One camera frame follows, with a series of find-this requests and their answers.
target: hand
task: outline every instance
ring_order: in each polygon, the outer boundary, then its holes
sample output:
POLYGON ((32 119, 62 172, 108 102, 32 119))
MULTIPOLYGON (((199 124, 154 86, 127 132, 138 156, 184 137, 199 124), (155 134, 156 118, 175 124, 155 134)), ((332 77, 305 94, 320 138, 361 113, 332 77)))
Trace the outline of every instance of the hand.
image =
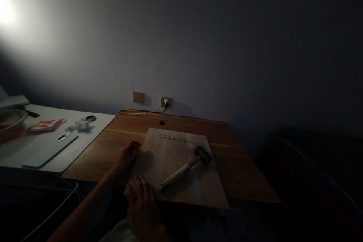
POLYGON ((109 174, 113 177, 118 177, 122 172, 124 172, 140 153, 139 151, 140 143, 136 141, 130 141, 127 145, 121 147, 117 154, 116 160, 113 163, 109 174))
POLYGON ((131 185, 126 185, 124 195, 129 203, 127 218, 130 229, 140 242, 144 241, 166 241, 165 226, 159 218, 159 209, 154 197, 154 188, 145 178, 134 177, 137 200, 133 198, 131 185))

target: wall socket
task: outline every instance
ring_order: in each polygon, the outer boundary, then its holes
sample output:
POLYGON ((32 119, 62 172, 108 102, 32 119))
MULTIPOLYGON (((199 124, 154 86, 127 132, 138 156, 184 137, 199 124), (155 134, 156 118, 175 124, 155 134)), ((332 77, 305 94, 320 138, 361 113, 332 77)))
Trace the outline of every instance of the wall socket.
POLYGON ((133 98, 133 101, 136 103, 141 103, 141 104, 145 103, 145 94, 144 93, 132 92, 132 98, 133 98))
POLYGON ((167 98, 167 97, 163 96, 161 98, 161 106, 162 107, 165 105, 164 99, 167 99, 168 100, 168 103, 169 103, 168 109, 171 108, 173 106, 173 99, 172 98, 167 98))

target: wood grain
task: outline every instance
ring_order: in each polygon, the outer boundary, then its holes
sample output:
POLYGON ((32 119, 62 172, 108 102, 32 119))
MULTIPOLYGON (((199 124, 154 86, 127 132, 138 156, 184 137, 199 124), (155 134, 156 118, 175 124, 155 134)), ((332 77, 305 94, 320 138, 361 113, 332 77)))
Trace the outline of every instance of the wood grain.
MULTIPOLYGON (((163 180, 196 157, 194 149, 197 146, 202 146, 213 158, 206 136, 149 128, 142 152, 133 167, 130 183, 133 185, 134 175, 143 174, 150 184, 158 188, 163 180), (166 138, 159 137, 159 134, 166 135, 166 138), (191 142, 173 140, 173 137, 191 142)), ((214 160, 207 166, 197 163, 162 193, 156 193, 156 196, 171 202, 229 208, 214 160)))
MULTIPOLYGON (((150 127, 205 135, 227 198, 281 202, 227 123, 158 113, 116 116, 69 166, 63 177, 100 181, 111 168, 118 148, 130 139, 143 144, 150 127)), ((118 183, 125 185, 131 171, 125 173, 118 183)))

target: plywood board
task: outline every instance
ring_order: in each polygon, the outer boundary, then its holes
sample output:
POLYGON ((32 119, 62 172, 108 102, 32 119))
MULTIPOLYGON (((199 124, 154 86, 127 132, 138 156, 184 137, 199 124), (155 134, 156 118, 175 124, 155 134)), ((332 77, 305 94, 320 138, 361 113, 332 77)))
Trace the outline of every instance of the plywood board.
MULTIPOLYGON (((196 156, 194 149, 199 145, 213 157, 206 136, 149 128, 141 148, 142 152, 130 176, 132 186, 134 186, 132 177, 142 174, 155 188, 158 188, 159 183, 196 156)), ((171 202, 229 208, 214 159, 208 166, 201 162, 194 165, 173 185, 157 193, 157 198, 171 202)))

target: white desk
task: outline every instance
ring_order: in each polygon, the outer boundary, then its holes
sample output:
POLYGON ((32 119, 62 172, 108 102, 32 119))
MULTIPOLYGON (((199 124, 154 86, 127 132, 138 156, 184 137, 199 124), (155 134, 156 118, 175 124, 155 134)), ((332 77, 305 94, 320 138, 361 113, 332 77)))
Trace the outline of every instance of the white desk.
POLYGON ((49 108, 38 105, 27 105, 26 110, 40 114, 40 117, 33 118, 28 117, 25 120, 25 127, 29 128, 38 124, 43 120, 62 119, 67 121, 58 128, 55 132, 47 132, 39 135, 27 135, 20 137, 8 144, 0 147, 0 166, 6 166, 11 168, 25 168, 22 166, 23 162, 33 156, 38 150, 50 143, 55 138, 65 133, 66 127, 74 125, 76 121, 86 118, 89 115, 94 115, 97 120, 90 123, 93 127, 89 133, 77 131, 73 132, 79 137, 67 148, 60 152, 50 162, 36 170, 49 171, 60 173, 63 172, 70 164, 86 149, 86 147, 103 131, 103 129, 112 121, 114 115, 108 115, 103 113, 90 113, 90 112, 78 112, 73 110, 63 110, 56 108, 49 108))

